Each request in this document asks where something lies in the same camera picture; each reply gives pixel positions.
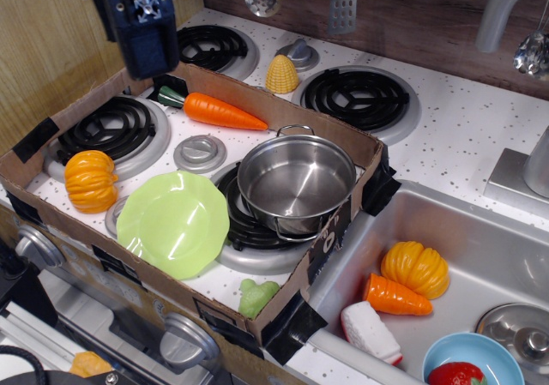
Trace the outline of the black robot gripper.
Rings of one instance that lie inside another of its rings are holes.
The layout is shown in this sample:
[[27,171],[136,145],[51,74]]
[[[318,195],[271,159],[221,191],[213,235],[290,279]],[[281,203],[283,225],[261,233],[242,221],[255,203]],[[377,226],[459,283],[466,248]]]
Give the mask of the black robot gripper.
[[178,66],[173,0],[94,0],[94,5],[132,78],[155,77]]

